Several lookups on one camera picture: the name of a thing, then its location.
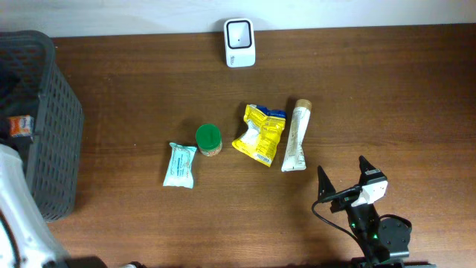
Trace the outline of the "white tube with cork cap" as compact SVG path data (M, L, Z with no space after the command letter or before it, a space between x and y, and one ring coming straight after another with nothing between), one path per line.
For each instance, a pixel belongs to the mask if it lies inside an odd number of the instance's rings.
M302 143L309 124L311 110L312 103L309 100L297 100L292 113L286 152L281 167L282 172L306 169L306 161Z

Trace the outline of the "teal wipes packet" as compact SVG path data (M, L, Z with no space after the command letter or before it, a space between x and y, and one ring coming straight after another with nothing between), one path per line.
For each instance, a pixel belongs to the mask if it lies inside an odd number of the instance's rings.
M170 142L170 147L172 153L163 186L193 189L192 166L197 147L184 146L174 142Z

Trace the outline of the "green lid jar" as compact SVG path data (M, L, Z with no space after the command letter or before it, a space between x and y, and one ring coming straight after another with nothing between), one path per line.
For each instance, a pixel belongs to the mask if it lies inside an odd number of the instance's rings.
M196 143L205 156L215 156L222 149L222 136L214 124L203 124L196 131Z

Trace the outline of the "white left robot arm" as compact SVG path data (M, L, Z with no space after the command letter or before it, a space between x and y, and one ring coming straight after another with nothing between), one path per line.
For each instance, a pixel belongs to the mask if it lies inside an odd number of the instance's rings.
M105 267L96 256L74 258L54 238L25 181L16 150L1 146L1 266Z

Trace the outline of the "yellow snack bag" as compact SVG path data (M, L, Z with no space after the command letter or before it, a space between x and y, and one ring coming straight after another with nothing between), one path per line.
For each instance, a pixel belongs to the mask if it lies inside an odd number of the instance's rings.
M243 121L247 130L232 146L259 163L270 167L286 126L286 112L265 106L247 104Z

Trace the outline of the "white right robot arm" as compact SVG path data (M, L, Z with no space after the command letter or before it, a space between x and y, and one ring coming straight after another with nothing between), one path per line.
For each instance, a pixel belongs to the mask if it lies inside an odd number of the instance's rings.
M386 175L365 157L358 158L360 177L356 185L336 191L324 169L318 167L318 198L312 204L312 213L331 227L349 235L363 255L353 258L350 267L403 267L410 255L412 224L395 214L377 213L374 203L385 196L388 187ZM330 211L344 211L350 230L321 216L315 206L329 202Z

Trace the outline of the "orange small carton box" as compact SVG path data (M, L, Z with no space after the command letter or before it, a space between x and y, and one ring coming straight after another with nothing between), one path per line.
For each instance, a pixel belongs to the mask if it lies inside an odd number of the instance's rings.
M31 137L34 131L34 117L18 115L8 118L10 125L9 134L12 138Z

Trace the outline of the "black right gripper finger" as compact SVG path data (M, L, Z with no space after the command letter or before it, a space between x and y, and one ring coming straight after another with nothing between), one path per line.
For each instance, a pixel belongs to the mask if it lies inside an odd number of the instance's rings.
M335 188L324 169L318 166L318 202L330 202L335 198Z
M374 167L364 156L359 156L359 169L361 175L358 183L368 185L382 180L382 172Z

